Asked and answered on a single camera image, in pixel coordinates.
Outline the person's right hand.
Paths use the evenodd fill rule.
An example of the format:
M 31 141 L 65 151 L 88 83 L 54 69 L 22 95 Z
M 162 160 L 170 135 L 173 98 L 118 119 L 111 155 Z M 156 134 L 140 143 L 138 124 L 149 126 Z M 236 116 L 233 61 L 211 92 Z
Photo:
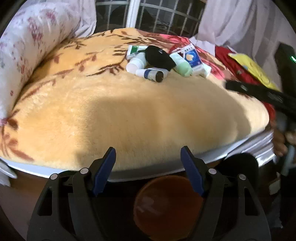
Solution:
M 277 126 L 276 121 L 270 121 L 270 127 L 273 129 L 273 152 L 278 157 L 283 157 L 287 154 L 287 146 L 285 145 L 285 136 L 281 133 Z

